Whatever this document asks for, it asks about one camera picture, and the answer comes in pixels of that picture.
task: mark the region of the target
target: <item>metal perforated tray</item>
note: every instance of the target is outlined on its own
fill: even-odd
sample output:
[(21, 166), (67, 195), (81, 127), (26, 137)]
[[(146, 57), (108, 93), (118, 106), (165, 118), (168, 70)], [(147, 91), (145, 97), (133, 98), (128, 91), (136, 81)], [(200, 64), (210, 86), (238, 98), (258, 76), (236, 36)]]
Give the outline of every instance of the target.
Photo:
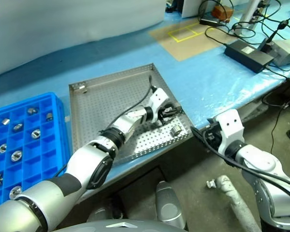
[[(176, 102), (154, 64), (69, 85), (73, 151), (93, 140), (118, 114), (141, 99), (148, 89), (149, 75), (153, 85), (161, 87)], [(150, 95), (142, 102), (144, 106)], [(182, 131), (173, 137), (170, 131), (175, 125)], [(164, 126), (160, 122), (145, 123), (136, 129), (114, 163), (127, 162), (161, 147), (175, 145), (191, 136), (191, 125), (185, 113)]]

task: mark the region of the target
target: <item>table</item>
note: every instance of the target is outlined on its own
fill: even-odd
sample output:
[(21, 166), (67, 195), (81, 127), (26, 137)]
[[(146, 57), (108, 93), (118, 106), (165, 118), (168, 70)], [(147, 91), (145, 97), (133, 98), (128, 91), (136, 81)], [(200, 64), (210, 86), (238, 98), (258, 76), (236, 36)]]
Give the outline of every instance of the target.
[[(240, 18), (241, 12), (234, 16)], [(290, 17), (290, 0), (273, 18)], [(223, 54), (220, 46), (182, 62), (176, 61), (148, 32), (182, 19), (178, 13), (166, 14), (164, 22), (134, 33), (60, 50), (0, 75), (0, 107), (52, 91), (64, 103), (67, 130), (72, 147), (68, 84), (154, 63), (182, 105), (192, 123), (201, 128), (206, 119), (241, 106), (280, 85), (285, 79), (265, 70), (255, 74)], [(275, 28), (275, 23), (267, 23)], [(261, 42), (260, 26), (251, 42)], [(290, 31), (280, 32), (290, 39)], [(168, 148), (152, 152), (112, 168), (104, 187), (150, 162)], [(94, 192), (88, 191), (80, 201)]]

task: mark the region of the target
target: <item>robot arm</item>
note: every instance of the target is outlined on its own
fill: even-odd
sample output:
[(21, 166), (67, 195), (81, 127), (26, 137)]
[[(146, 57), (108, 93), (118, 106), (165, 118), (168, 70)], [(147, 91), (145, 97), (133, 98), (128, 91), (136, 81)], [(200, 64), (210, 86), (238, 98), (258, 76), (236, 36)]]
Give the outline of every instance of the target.
[(120, 116), (96, 139), (79, 148), (62, 176), (42, 181), (0, 205), (0, 232), (54, 230), (87, 189), (103, 184), (118, 150), (135, 128), (146, 121), (156, 122), (168, 101), (168, 95), (155, 88), (147, 107)]
[[(220, 154), (249, 169), (263, 171), (290, 181), (283, 172), (281, 162), (275, 156), (253, 145), (245, 144), (244, 127), (236, 110), (228, 110), (209, 121), (211, 125), (206, 129), (206, 140)], [(203, 140), (200, 131), (194, 129), (193, 133)], [(290, 231), (290, 196), (244, 170), (242, 175), (254, 189), (262, 230)], [(276, 178), (267, 178), (290, 192), (289, 184)]]

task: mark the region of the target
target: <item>gray floor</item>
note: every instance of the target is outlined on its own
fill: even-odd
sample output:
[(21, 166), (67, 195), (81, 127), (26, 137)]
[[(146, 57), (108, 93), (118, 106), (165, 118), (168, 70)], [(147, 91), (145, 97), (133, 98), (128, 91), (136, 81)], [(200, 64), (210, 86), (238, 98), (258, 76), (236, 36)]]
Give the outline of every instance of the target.
[[(244, 134), (246, 142), (269, 151), (276, 116), (277, 110), (269, 110), (247, 122)], [(273, 154), (281, 160), (284, 171), (290, 176), (290, 140), (286, 136), (289, 129), (290, 109), (287, 109), (282, 112), (274, 132)], [(240, 171), (208, 153), (195, 140), (187, 141), (180, 149), (163, 155), (158, 162), (161, 169), (154, 169), (119, 192), (129, 218), (156, 219), (154, 191), (156, 184), (165, 177), (177, 193), (190, 231), (243, 231), (227, 197), (215, 189), (205, 187), (206, 180), (226, 174), (259, 221), (254, 193)]]

